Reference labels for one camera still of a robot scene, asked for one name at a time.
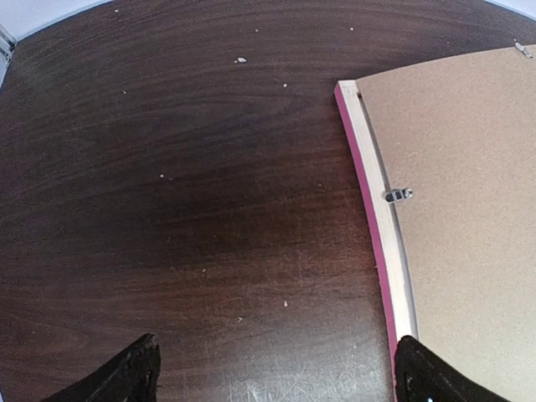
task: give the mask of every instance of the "table surface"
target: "table surface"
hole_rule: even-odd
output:
[[[535,28],[476,0],[118,0],[23,41],[0,95],[4,400],[145,332],[161,401],[391,400],[332,90]]]

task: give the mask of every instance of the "dark wooden table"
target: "dark wooden table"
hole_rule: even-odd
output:
[[[5,400],[144,332],[161,401],[390,400],[333,87],[514,39],[536,23],[477,0],[132,0],[23,41],[0,95]]]

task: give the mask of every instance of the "brown backing board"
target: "brown backing board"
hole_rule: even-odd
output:
[[[529,47],[536,53],[536,46]],[[420,341],[534,400],[536,60],[514,47],[358,80],[397,206]]]

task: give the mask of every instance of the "tabletop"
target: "tabletop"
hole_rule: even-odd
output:
[[[4,400],[145,332],[161,401],[392,400],[332,91],[535,24],[477,0],[117,0],[24,40],[0,94]]]

